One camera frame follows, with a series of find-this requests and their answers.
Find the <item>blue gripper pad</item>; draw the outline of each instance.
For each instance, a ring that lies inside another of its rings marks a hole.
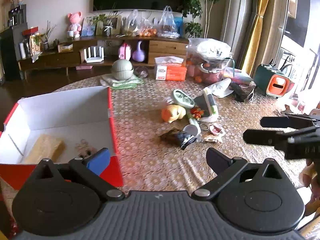
[[[87,163],[87,168],[100,176],[110,163],[110,152],[107,148],[102,148],[92,156]]]

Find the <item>drawer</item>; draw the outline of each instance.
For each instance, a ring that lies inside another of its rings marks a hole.
[[[149,52],[184,55],[187,53],[187,44],[171,41],[150,41]]]
[[[76,65],[81,64],[81,58],[79,52],[65,52],[65,53],[56,53],[52,55],[43,56],[46,58],[47,67],[57,67],[60,65]]]
[[[148,54],[148,64],[152,64],[154,65],[155,63],[155,57],[166,57],[166,56],[176,56],[176,57],[180,57],[183,59],[186,59],[187,56],[184,55],[177,55],[177,54],[169,54],[169,53],[158,53],[158,52],[149,52]]]

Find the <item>wooden floor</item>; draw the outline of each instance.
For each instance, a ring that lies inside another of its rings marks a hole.
[[[3,122],[7,114],[20,98],[50,93],[73,82],[110,72],[110,66],[94,66],[90,70],[69,68],[67,77],[64,68],[33,70],[28,74],[27,82],[25,80],[5,82],[2,86],[0,85],[0,131],[3,130]]]

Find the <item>yellow curtain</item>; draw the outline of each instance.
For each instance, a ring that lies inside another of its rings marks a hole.
[[[241,68],[242,71],[246,72],[248,75],[253,74],[253,66],[256,59],[262,31],[263,16],[267,8],[268,1],[269,0],[258,0],[257,14],[253,22],[248,49],[244,55],[244,60]]]

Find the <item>wooden cabinet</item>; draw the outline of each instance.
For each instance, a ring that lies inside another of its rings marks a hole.
[[[73,52],[43,52],[39,58],[32,63],[31,58],[27,58],[19,61],[19,68],[21,71],[28,71],[32,69],[47,69],[47,68],[66,68],[76,67],[79,65],[106,65],[111,66],[114,61],[117,60],[118,56],[107,56],[103,62],[86,64],[81,61],[80,51],[83,48],[90,46],[96,46],[98,41],[109,41],[109,40],[122,40],[128,43],[132,43],[132,50],[135,50],[136,43],[139,40],[144,42],[144,51],[147,58],[144,62],[135,62],[132,60],[134,66],[154,66],[155,57],[164,56],[176,56],[186,58],[186,46],[188,40],[184,38],[168,39],[162,37],[103,37],[103,36],[92,36],[92,37],[81,37],[73,40]]]
[[[173,41],[150,41],[148,64],[155,63],[155,57],[176,56],[186,59],[187,44]]]

